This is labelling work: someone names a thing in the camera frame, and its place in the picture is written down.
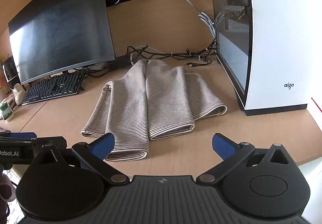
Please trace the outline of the black keyboard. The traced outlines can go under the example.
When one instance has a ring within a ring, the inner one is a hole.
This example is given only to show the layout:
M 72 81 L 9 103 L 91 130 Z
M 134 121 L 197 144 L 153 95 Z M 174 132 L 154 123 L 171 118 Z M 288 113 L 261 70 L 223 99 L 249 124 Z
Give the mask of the black keyboard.
M 77 70 L 53 76 L 29 86 L 22 105 L 77 94 L 85 72 Z

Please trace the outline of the beige striped knit sweater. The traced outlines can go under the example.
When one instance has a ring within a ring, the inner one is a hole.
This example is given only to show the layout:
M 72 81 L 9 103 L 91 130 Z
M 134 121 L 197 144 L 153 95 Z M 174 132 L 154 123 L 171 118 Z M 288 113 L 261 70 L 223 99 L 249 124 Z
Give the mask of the beige striped knit sweater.
M 105 83 L 81 135 L 113 134 L 107 161 L 141 160 L 150 141 L 189 133 L 196 120 L 227 109 L 200 74 L 161 60 L 139 60 L 123 77 Z

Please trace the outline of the beige plush toy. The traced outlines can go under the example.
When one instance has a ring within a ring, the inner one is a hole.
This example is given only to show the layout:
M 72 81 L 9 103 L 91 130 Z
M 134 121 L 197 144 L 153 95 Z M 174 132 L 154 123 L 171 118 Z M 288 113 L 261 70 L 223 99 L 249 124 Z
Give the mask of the beige plush toy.
M 23 103 L 24 97 L 26 95 L 26 90 L 19 83 L 14 85 L 12 89 L 12 93 L 14 94 L 15 103 L 17 106 L 20 106 Z

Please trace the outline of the black curved monitor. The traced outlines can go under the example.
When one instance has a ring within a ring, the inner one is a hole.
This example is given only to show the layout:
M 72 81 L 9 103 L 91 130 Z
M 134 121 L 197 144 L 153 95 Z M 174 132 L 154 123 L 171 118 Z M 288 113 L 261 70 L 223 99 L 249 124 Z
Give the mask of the black curved monitor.
M 22 84 L 115 59 L 105 0 L 32 0 L 9 34 Z

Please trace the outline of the green capped white bottle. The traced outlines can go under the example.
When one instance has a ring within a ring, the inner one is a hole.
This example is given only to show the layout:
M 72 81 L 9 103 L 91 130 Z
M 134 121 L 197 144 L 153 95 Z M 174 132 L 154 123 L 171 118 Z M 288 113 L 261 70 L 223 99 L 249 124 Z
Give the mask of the green capped white bottle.
M 13 118 L 14 112 L 7 102 L 4 102 L 0 106 L 2 119 L 7 122 Z

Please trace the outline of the white aigo computer case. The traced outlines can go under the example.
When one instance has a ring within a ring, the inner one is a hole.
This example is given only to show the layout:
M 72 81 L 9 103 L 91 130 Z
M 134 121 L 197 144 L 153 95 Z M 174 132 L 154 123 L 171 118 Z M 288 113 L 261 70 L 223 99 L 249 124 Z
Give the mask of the white aigo computer case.
M 305 109 L 321 0 L 213 0 L 217 57 L 248 116 Z

